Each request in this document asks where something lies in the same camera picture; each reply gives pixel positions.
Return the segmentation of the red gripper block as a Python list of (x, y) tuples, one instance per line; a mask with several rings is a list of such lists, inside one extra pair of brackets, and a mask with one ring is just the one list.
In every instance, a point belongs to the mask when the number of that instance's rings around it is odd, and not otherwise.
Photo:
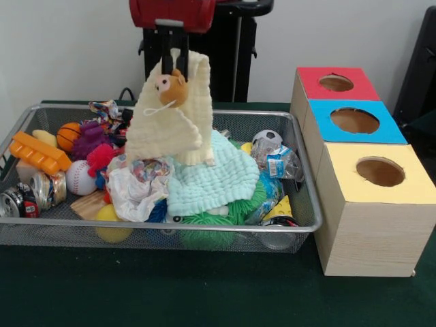
[(176, 60), (176, 68), (184, 77), (188, 77), (189, 67), (189, 35), (188, 33), (206, 33), (213, 21), (216, 1), (182, 1), (130, 0), (129, 9), (136, 27), (157, 29), (161, 34), (162, 56), (161, 72), (170, 74), (173, 70), (171, 55), (172, 32), (167, 27), (180, 27), (178, 37), (180, 54)]

